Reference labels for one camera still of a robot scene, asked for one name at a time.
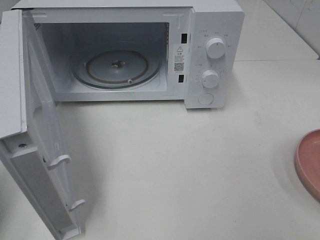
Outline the round white door button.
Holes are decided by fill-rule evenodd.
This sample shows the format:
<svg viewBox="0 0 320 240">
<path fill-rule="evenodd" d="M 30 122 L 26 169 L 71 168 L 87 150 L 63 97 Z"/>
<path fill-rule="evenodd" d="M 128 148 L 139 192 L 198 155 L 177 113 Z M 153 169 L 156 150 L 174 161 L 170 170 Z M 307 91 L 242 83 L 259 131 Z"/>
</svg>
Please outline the round white door button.
<svg viewBox="0 0 320 240">
<path fill-rule="evenodd" d="M 204 93 L 202 95 L 199 96 L 198 98 L 198 102 L 201 105 L 211 105 L 214 101 L 214 96 L 210 93 Z"/>
</svg>

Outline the white microwave knob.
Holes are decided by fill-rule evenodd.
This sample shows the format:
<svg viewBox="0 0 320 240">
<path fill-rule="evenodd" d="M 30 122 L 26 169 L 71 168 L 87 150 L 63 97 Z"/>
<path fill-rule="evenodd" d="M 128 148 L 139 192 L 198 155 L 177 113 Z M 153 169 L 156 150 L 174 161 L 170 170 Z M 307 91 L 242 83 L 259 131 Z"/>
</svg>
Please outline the white microwave knob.
<svg viewBox="0 0 320 240">
<path fill-rule="evenodd" d="M 220 36 L 214 36 L 205 43 L 205 50 L 210 59 L 218 59 L 226 52 L 226 41 Z"/>
<path fill-rule="evenodd" d="M 201 75 L 201 82 L 204 88 L 215 88 L 220 83 L 220 75 L 215 70 L 207 70 Z"/>
</svg>

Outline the white microwave door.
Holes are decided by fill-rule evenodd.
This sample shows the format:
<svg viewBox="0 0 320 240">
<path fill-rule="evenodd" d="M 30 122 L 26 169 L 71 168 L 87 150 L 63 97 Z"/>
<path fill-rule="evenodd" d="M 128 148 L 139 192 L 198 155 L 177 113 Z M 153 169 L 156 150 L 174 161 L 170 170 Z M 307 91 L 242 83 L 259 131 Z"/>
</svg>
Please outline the white microwave door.
<svg viewBox="0 0 320 240">
<path fill-rule="evenodd" d="M 0 27 L 0 159 L 57 240 L 81 234 L 68 154 L 42 36 L 30 10 L 2 14 Z"/>
</svg>

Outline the pink round plate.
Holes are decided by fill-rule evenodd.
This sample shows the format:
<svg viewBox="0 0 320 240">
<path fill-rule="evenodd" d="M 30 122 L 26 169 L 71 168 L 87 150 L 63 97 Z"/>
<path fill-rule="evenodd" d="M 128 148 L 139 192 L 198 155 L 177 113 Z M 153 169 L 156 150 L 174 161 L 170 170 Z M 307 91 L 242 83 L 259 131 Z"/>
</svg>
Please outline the pink round plate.
<svg viewBox="0 0 320 240">
<path fill-rule="evenodd" d="M 296 148 L 295 170 L 305 189 L 320 202 L 320 130 L 304 135 Z"/>
</svg>

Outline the glass microwave turntable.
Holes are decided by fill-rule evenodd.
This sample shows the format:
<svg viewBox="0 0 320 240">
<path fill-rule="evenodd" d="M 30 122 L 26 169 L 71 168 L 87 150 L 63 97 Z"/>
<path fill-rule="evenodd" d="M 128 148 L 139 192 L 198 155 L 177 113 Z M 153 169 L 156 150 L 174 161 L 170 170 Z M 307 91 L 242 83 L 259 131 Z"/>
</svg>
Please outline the glass microwave turntable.
<svg viewBox="0 0 320 240">
<path fill-rule="evenodd" d="M 149 81 L 161 66 L 162 61 L 153 55 L 135 50 L 108 50 L 78 61 L 72 74 L 87 86 L 118 90 Z"/>
</svg>

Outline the white microwave oven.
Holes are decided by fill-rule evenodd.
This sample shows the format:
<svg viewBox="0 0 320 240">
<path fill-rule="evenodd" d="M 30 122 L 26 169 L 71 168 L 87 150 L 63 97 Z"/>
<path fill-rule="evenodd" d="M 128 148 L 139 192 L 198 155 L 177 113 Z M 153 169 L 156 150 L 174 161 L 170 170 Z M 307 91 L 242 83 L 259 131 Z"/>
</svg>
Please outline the white microwave oven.
<svg viewBox="0 0 320 240">
<path fill-rule="evenodd" d="M 188 109 L 225 104 L 245 17 L 235 0 L 21 0 L 11 10 L 30 10 L 43 25 L 55 102 L 178 100 Z M 213 37 L 226 43 L 217 59 L 206 53 Z M 73 76 L 77 62 L 112 50 L 152 55 L 161 68 L 147 82 L 121 89 L 91 87 Z M 208 70 L 220 76 L 215 88 L 202 85 Z M 199 103 L 205 93 L 212 104 Z"/>
</svg>

